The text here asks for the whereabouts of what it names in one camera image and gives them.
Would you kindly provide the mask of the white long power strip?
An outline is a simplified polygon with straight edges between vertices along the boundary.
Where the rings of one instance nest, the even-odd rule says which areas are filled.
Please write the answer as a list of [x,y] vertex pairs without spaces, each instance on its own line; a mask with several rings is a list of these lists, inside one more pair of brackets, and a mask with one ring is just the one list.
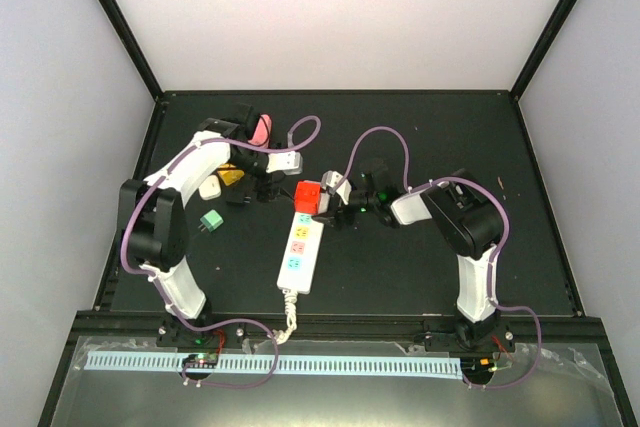
[[323,230],[310,214],[294,214],[277,279],[280,290],[310,293]]

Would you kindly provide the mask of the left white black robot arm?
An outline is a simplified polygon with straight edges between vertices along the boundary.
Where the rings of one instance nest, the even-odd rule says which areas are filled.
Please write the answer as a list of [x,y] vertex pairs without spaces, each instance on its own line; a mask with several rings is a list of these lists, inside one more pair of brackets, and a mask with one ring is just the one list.
[[251,107],[238,117],[207,119],[164,167],[142,180],[129,179],[120,188],[120,265],[156,287],[167,312],[182,319],[179,333],[193,346],[213,338],[215,323],[203,314],[207,296],[188,264],[185,208],[223,165],[258,178],[276,172],[274,162],[284,153],[270,148],[269,142],[269,122]]

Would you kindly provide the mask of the yellow cube socket adapter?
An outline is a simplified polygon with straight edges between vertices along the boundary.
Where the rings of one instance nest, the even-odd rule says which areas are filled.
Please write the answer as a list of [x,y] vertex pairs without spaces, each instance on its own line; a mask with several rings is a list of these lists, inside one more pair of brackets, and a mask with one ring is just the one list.
[[242,169],[229,163],[220,166],[216,170],[216,174],[227,187],[239,182],[245,176],[245,172]]

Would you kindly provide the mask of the pink triangular power strip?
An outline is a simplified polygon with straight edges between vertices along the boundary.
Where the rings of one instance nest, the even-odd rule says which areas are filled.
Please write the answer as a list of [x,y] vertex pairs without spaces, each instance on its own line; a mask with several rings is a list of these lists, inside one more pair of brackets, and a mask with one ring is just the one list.
[[258,147],[268,147],[271,139],[271,133],[272,120],[269,115],[262,114],[249,143]]

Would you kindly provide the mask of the red cube socket adapter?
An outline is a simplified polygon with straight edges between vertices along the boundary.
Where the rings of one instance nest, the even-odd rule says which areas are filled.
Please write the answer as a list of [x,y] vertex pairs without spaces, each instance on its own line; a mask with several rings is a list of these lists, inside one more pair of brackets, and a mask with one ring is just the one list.
[[294,193],[296,212],[317,215],[321,197],[321,184],[315,181],[299,181]]

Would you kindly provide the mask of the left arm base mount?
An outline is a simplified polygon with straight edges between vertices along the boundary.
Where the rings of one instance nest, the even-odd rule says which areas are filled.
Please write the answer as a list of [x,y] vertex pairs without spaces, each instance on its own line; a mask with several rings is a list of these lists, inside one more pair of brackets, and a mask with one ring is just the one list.
[[175,347],[178,350],[222,350],[239,344],[247,329],[244,322],[233,323],[223,327],[196,332],[185,327],[177,318],[166,317],[158,328],[156,344],[159,347]]

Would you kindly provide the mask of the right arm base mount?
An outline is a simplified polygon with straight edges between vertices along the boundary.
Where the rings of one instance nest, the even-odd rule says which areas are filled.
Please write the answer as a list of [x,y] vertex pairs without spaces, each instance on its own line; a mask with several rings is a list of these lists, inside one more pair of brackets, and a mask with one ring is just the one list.
[[439,317],[425,320],[417,339],[428,350],[484,353],[496,349],[493,338],[504,340],[507,331],[508,325],[499,317],[478,323],[462,317]]

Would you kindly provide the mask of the green white plug adapter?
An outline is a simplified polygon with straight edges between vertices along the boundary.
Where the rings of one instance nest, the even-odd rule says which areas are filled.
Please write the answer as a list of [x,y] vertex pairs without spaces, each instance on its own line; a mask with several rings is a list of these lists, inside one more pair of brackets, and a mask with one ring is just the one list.
[[214,232],[224,223],[223,217],[212,209],[200,218],[199,229],[201,232]]

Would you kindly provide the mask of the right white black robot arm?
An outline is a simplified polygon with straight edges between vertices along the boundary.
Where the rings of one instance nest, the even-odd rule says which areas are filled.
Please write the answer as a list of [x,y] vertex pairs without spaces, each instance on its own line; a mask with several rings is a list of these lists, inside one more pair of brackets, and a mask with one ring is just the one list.
[[379,158],[363,164],[360,178],[356,185],[336,171],[325,172],[312,219],[337,229],[353,224],[359,213],[372,213],[391,228],[434,221],[457,258],[456,341],[465,350],[479,349],[499,320],[496,264],[508,227],[498,207],[464,169],[408,193]]

